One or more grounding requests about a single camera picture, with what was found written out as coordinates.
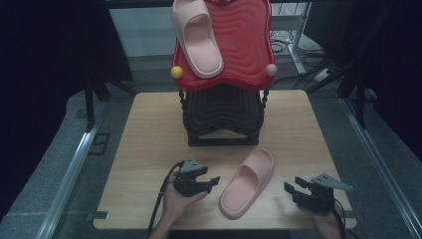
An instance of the pink slipper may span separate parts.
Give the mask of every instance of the pink slipper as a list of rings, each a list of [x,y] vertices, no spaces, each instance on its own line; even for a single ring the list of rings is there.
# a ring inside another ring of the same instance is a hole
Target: pink slipper
[[[190,68],[200,78],[223,71],[223,58],[203,0],[174,0],[173,28]]]
[[[231,219],[245,214],[267,186],[273,171],[273,156],[261,147],[254,148],[221,194],[221,211]]]

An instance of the gray floor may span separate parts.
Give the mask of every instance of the gray floor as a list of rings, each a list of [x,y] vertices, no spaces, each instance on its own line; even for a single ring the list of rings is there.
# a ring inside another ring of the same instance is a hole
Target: gray floor
[[[140,92],[175,92],[167,69],[171,57],[131,59],[135,82],[127,83]],[[279,73],[271,90],[302,89],[309,79],[296,76],[289,56],[277,58]],[[348,238],[412,238],[396,204],[391,199],[369,154],[352,127],[348,114],[335,94],[340,80],[309,95],[317,121],[341,179],[352,185],[347,196],[357,218],[357,226],[347,232]],[[105,187],[133,97],[107,85],[111,99],[107,104],[99,140],[109,136],[105,153],[100,145],[92,146],[91,154],[81,170],[54,238],[142,238],[144,231],[98,230],[87,216],[95,212]],[[37,170],[0,225],[0,238],[34,238],[49,210],[61,180],[78,147],[86,127],[85,95],[69,99],[68,111],[61,129],[43,157]],[[422,163],[379,118],[370,104],[366,105],[367,131],[404,194],[418,215],[422,215]],[[172,238],[319,238],[313,230],[284,231],[200,231],[173,232]]]

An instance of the human hand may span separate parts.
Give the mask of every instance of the human hand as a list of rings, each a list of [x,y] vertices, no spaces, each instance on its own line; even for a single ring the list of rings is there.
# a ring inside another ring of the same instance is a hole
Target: human hand
[[[304,212],[311,218],[311,220],[314,223],[314,227],[316,228],[316,231],[319,232],[322,238],[324,239],[340,239],[341,238],[340,230],[338,228],[338,222],[335,219],[332,212],[328,212],[326,214],[316,214],[298,204],[297,206],[299,209],[302,210],[302,212]],[[335,210],[338,212],[340,216],[342,216],[341,209],[337,205],[337,203],[335,203]]]
[[[168,178],[168,183],[164,190],[163,212],[161,216],[172,222],[180,219],[190,205],[208,195],[207,192],[200,192],[191,197],[186,197],[178,193],[172,183],[176,173],[173,171],[172,175]]]

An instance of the yellow ball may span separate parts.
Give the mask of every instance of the yellow ball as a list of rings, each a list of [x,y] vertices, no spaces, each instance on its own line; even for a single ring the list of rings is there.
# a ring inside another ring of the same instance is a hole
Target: yellow ball
[[[183,70],[180,67],[175,66],[171,68],[171,76],[174,79],[179,79],[182,75],[183,75]]]

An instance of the wooden table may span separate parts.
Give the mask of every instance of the wooden table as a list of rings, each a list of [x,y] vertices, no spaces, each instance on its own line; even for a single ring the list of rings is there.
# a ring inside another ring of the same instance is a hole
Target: wooden table
[[[100,229],[146,229],[163,178],[174,163],[192,154],[209,167],[197,181],[221,176],[220,183],[192,205],[173,229],[314,228],[284,190],[284,182],[296,185],[295,176],[311,180],[323,172],[339,177],[305,92],[270,92],[257,146],[273,154],[274,175],[244,216],[227,219],[218,207],[219,197],[255,146],[189,147],[177,93],[139,94],[98,208],[108,212],[108,218],[95,219],[94,224]],[[345,210],[351,210],[344,191],[334,194]],[[355,219],[346,219],[347,228],[355,225]]]

